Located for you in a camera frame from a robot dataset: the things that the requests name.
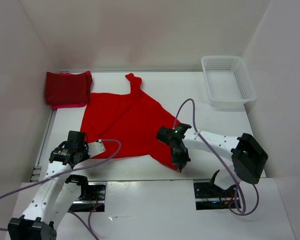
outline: white tabletop surface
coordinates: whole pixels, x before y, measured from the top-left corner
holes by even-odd
[[[249,211],[256,194],[250,184],[241,187]],[[257,210],[242,217],[228,209],[196,210],[192,180],[108,182],[105,210],[93,213],[91,225],[100,240],[294,240],[275,180],[262,178],[257,188]],[[36,190],[19,194],[13,217],[22,214]],[[78,214],[87,223],[89,213]],[[57,229],[57,240],[93,239],[69,213]]]
[[[130,83],[125,78],[129,72],[92,73],[93,93],[128,94]],[[221,110],[210,106],[202,72],[134,72],[142,78],[141,89],[157,100],[175,115],[188,98],[196,104],[196,125],[199,129],[228,136],[252,134],[244,106],[232,110]],[[46,138],[40,157],[42,164],[41,179],[48,167],[50,153],[68,137],[70,130],[79,131],[85,107],[58,109],[49,137]],[[187,103],[178,118],[182,123],[192,125],[192,105]],[[182,173],[173,171],[149,155],[131,158],[112,159],[93,170],[76,174],[85,175],[89,181],[146,181],[146,180],[186,180],[210,179],[213,173],[223,166],[216,157],[208,152],[190,149],[191,162]],[[99,159],[89,159],[79,166],[86,166]]]

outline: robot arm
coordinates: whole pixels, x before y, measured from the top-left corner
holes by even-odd
[[[211,152],[210,148],[199,137],[201,134],[217,153],[230,161],[230,170],[236,173],[240,181],[257,184],[268,159],[267,153],[262,149],[255,138],[244,133],[241,137],[224,136],[199,130],[180,123],[175,129],[162,127],[156,138],[171,148],[172,162],[180,170],[190,162],[188,149],[199,149]],[[214,184],[226,190],[234,183],[229,173],[223,169],[214,178]]]
[[[52,151],[45,179],[73,169],[76,164],[103,153],[101,142],[85,142],[84,132],[70,131],[67,141]],[[29,206],[20,218],[8,224],[11,240],[55,240],[57,228],[72,203],[84,194],[88,186],[86,176],[70,172],[54,177],[40,185]]]

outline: red garment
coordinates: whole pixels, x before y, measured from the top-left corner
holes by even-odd
[[[99,139],[119,140],[122,147],[115,158],[149,154],[161,164],[176,170],[172,164],[170,147],[156,139],[162,126],[172,128],[175,117],[140,89],[140,77],[132,73],[125,77],[130,81],[129,94],[91,94],[90,103],[84,112],[81,132],[87,133],[89,142]],[[95,159],[108,158],[118,148],[116,142],[104,142],[104,145],[106,151],[95,156]]]
[[[87,104],[90,101],[91,84],[90,71],[81,74],[47,72],[45,101],[52,106]]]

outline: white enclosure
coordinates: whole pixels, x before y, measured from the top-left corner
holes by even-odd
[[[0,195],[30,180],[51,113],[47,71],[199,76],[210,55],[245,60],[257,100],[240,114],[300,240],[300,0],[0,0]],[[0,202],[1,226],[16,200]]]

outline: white mesh basket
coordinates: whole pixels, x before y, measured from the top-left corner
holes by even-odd
[[[234,106],[256,100],[255,89],[241,57],[204,56],[201,64],[211,105]]]

